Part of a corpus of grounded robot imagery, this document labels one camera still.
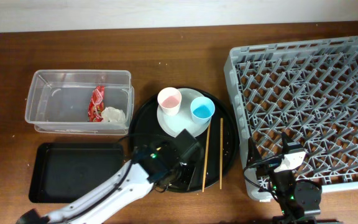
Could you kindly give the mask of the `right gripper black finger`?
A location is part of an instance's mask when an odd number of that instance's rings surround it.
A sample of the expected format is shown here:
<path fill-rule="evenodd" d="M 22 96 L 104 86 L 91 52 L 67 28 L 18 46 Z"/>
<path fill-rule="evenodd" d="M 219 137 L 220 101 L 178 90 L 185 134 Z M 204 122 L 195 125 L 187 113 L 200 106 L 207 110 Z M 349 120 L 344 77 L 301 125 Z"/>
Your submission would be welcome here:
<path fill-rule="evenodd" d="M 257 162 L 262 159 L 262 156 L 260 155 L 256 143 L 252 137 L 248 139 L 248 162 Z"/>
<path fill-rule="evenodd" d="M 294 141 L 286 133 L 281 133 L 281 137 L 283 143 L 283 153 L 296 153 L 303 151 L 303 146 L 301 145 L 301 143 Z"/>

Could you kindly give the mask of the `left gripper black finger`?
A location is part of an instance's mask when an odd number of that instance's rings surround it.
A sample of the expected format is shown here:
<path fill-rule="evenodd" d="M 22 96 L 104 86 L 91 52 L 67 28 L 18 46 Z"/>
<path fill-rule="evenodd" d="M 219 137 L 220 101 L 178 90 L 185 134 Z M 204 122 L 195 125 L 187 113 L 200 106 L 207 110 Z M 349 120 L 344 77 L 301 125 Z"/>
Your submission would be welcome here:
<path fill-rule="evenodd" d="M 203 168 L 193 166 L 189 169 L 189 175 L 186 180 L 186 190 L 199 190 L 203 182 Z"/>
<path fill-rule="evenodd" d="M 200 144 L 186 129 L 182 130 L 174 139 L 173 145 L 176 149 L 196 149 Z"/>

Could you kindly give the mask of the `light blue plastic cup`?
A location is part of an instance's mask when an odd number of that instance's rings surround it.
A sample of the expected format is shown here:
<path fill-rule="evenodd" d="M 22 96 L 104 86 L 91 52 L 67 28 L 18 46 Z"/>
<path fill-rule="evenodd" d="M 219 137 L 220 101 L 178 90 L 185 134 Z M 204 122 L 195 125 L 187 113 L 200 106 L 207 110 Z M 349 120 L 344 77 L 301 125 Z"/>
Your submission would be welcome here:
<path fill-rule="evenodd" d="M 215 105 L 210 98 L 199 96 L 191 102 L 191 118 L 196 124 L 205 124 L 211 119 L 215 109 Z"/>

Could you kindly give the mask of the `pink plastic cup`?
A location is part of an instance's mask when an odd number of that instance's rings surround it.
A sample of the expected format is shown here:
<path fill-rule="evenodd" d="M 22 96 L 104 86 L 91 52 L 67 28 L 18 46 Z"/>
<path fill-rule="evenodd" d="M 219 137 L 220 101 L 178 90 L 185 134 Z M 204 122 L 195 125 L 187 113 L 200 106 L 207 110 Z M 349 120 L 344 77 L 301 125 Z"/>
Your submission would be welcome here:
<path fill-rule="evenodd" d="M 162 89 L 157 96 L 157 102 L 162 111 L 168 116 L 175 116 L 181 106 L 182 95 L 180 91 L 174 87 L 166 87 Z"/>

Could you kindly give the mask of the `white tissue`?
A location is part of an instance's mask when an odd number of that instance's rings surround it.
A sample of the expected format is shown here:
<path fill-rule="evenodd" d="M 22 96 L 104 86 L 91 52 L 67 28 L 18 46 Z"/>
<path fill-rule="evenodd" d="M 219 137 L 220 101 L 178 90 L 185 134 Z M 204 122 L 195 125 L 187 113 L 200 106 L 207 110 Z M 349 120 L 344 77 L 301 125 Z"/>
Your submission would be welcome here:
<path fill-rule="evenodd" d="M 102 113 L 102 122 L 111 123 L 124 123 L 126 121 L 126 115 L 123 110 L 116 109 L 114 107 L 106 107 Z"/>

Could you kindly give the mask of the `red snack wrapper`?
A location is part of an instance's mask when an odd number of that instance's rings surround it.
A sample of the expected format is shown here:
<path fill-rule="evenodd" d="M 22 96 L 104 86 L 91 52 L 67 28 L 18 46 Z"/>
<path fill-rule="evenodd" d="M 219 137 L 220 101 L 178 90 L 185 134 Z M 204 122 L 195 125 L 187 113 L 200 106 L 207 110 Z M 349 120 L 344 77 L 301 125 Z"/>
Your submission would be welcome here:
<path fill-rule="evenodd" d="M 91 95 L 88 107 L 88 121 L 101 122 L 102 112 L 104 110 L 104 86 L 97 86 Z"/>

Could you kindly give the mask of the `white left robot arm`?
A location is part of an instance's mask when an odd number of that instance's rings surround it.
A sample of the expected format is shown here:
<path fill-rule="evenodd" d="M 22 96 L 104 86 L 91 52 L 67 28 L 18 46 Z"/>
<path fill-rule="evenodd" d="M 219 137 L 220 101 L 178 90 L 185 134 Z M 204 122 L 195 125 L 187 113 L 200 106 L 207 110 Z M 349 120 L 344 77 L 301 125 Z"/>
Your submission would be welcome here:
<path fill-rule="evenodd" d="M 103 223 L 154 187 L 167 188 L 181 177 L 184 166 L 204 157 L 203 145 L 186 129 L 174 138 L 154 137 L 156 141 L 135 147 L 132 158 L 112 177 L 78 200 L 44 216 L 29 210 L 17 223 Z"/>

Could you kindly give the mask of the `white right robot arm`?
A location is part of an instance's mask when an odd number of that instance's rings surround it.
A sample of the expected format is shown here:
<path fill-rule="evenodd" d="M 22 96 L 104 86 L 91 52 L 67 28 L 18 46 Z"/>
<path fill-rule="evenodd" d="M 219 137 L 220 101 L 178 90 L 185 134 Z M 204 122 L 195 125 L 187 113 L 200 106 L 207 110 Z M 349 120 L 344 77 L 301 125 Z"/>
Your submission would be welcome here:
<path fill-rule="evenodd" d="M 263 188 L 250 180 L 245 180 L 263 192 L 270 193 L 279 204 L 282 215 L 272 218 L 273 223 L 317 223 L 316 216 L 321 213 L 322 186 L 312 180 L 296 180 L 293 171 L 302 165 L 306 151 L 301 143 L 281 133 L 282 152 L 262 158 L 256 143 L 248 139 L 247 166 L 255 169 L 258 176 L 269 176 L 268 187 Z"/>

